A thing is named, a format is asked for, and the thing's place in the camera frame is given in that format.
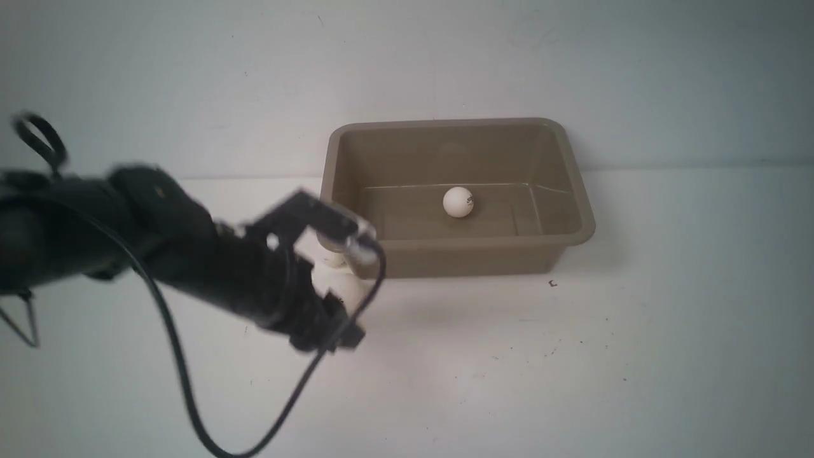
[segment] white ball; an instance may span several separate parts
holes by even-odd
[[[472,193],[465,187],[456,186],[444,194],[444,210],[449,216],[463,218],[475,206]]]
[[[338,269],[345,264],[345,256],[342,253],[324,250],[322,252],[322,263],[328,267]]]

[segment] tan plastic tub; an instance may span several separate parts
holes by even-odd
[[[464,218],[442,205],[454,186],[475,198]],[[375,227],[391,278],[545,273],[595,229],[565,130],[542,118],[341,127],[322,199]]]

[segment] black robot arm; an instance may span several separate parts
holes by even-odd
[[[23,121],[43,126],[41,118],[27,116]],[[50,143],[63,149],[59,140]],[[37,152],[47,160],[61,158],[50,177],[17,171],[0,180],[0,294],[77,274],[109,280],[131,267],[121,248],[77,218],[78,211],[126,240],[159,282],[284,333],[299,350],[317,349],[348,319],[337,297],[317,294],[313,264],[293,246],[312,227],[339,246],[368,254],[357,241],[369,235],[352,215],[297,192],[239,235],[215,223],[162,170],[129,166],[106,179],[63,178],[59,167],[67,153],[45,151]],[[274,248],[267,242],[272,234],[278,239]],[[363,337],[353,324],[338,345],[353,348]]]

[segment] ping pong ball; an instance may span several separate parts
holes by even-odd
[[[449,216],[463,218],[472,211],[475,200],[465,187],[456,186],[444,194],[444,210]]]

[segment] white tabletop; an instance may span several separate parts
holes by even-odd
[[[811,456],[814,169],[584,178],[587,244],[550,275],[387,282],[262,456]],[[238,222],[318,183],[183,185]],[[321,266],[315,283],[355,288]],[[244,451],[308,358],[165,291],[204,422]],[[41,350],[0,328],[0,456],[206,456],[136,275],[36,293]]]

